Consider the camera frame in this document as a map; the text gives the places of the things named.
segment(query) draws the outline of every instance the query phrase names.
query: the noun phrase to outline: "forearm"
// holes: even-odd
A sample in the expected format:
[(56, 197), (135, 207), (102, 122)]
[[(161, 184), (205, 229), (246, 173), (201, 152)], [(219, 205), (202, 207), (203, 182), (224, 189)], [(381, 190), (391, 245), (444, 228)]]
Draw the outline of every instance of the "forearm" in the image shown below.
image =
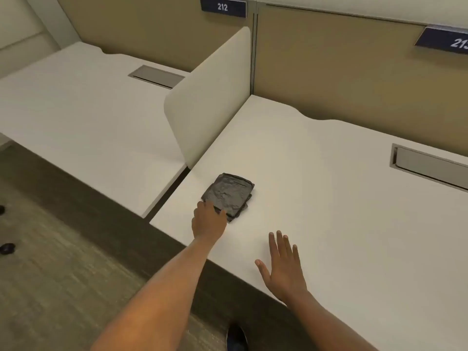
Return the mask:
[(108, 325), (93, 350), (175, 350), (212, 247), (196, 239), (169, 261)]
[(377, 351), (348, 325), (323, 308), (310, 293), (291, 298), (287, 305), (320, 351)]

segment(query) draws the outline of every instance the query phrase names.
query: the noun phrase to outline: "desk surface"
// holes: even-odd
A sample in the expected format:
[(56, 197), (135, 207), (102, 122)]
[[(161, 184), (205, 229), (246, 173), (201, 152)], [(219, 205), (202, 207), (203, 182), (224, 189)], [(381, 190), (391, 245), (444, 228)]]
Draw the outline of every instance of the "desk surface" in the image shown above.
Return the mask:
[(392, 144), (468, 159), (256, 96), (234, 116), (151, 224), (192, 241), (203, 192), (222, 172), (255, 183), (209, 259), (270, 294), (267, 233), (297, 244), (309, 290), (381, 351), (468, 344), (468, 193), (389, 166)]
[(186, 165), (144, 64), (187, 75), (76, 43), (0, 80), (0, 131), (145, 216)]

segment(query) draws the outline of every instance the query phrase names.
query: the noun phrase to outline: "hand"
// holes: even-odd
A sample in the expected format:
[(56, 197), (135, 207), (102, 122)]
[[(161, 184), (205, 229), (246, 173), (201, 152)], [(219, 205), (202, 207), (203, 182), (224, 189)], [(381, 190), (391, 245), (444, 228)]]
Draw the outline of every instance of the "hand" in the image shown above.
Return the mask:
[(206, 240), (214, 245), (223, 235), (227, 225), (226, 212), (219, 214), (210, 201), (198, 202), (193, 211), (192, 231), (195, 239)]
[(283, 236), (279, 230), (276, 234), (278, 246), (274, 234), (270, 233), (268, 236), (272, 256), (272, 274), (270, 275), (261, 260), (256, 260), (255, 264), (260, 270), (266, 287), (276, 298), (289, 305), (293, 299), (308, 294), (307, 285), (302, 274), (297, 246), (293, 245), (291, 249), (288, 236)]

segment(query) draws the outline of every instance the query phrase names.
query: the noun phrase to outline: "left hand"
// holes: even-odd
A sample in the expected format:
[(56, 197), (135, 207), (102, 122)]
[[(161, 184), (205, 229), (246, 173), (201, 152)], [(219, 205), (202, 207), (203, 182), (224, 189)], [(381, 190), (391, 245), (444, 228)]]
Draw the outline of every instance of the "left hand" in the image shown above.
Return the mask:
[(195, 239), (204, 239), (215, 243), (223, 235), (227, 225), (226, 212), (219, 214), (210, 201), (198, 202), (193, 211), (192, 231)]

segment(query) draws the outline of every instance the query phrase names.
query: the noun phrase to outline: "number sign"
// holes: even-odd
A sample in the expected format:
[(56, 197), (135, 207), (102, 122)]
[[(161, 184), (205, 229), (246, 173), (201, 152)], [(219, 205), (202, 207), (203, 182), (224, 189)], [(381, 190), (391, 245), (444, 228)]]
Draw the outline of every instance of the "number sign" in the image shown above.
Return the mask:
[(465, 30), (426, 27), (416, 45), (419, 47), (468, 54), (468, 33)]
[(247, 17), (247, 1), (242, 0), (200, 0), (202, 11)]

